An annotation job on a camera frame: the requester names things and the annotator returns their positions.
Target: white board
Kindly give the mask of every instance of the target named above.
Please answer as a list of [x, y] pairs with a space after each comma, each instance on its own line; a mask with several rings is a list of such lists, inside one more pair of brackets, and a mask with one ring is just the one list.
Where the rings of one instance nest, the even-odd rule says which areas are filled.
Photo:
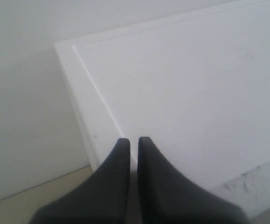
[[136, 158], [138, 138], [151, 136], [206, 189], [270, 160], [270, 1], [92, 35], [59, 52], [71, 43], [66, 57], [82, 66], [64, 69], [98, 160], [109, 138], [129, 138]]

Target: white wall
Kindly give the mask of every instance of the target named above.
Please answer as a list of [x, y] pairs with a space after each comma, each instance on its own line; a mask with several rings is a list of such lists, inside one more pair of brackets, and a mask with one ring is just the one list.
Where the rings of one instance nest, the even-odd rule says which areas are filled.
[[0, 199], [86, 165], [53, 42], [231, 0], [0, 0]]

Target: floor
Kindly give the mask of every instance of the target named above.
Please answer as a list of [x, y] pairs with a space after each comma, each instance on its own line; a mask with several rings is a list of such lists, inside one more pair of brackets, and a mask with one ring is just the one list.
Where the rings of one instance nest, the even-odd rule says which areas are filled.
[[[90, 167], [62, 176], [0, 201], [0, 224], [28, 224], [35, 211], [70, 192], [92, 174]], [[252, 224], [270, 224], [270, 210]]]

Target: beige floor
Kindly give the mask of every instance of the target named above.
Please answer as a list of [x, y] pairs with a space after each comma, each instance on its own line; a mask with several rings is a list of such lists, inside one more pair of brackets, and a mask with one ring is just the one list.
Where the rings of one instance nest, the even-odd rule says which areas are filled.
[[70, 192], [91, 173], [91, 168], [86, 167], [1, 200], [0, 224], [27, 224], [39, 207]]

